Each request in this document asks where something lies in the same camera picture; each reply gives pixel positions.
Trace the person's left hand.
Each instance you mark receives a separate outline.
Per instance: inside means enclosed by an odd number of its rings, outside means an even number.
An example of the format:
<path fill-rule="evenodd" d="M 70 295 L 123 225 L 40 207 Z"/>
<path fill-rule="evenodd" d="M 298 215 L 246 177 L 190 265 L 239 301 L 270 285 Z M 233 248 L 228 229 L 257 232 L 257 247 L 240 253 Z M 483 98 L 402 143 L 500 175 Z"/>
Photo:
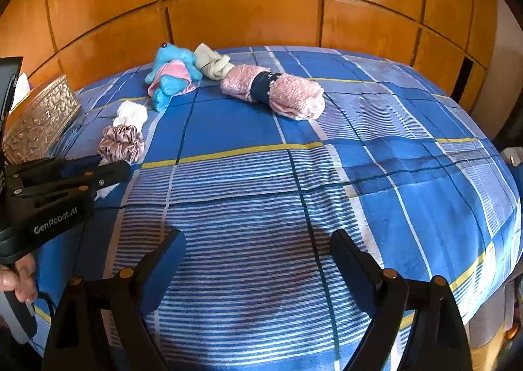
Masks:
<path fill-rule="evenodd" d="M 13 292 L 20 302 L 33 303 L 38 292 L 35 284 L 36 262 L 32 253 L 17 260 L 14 269 L 1 268 L 0 291 Z"/>

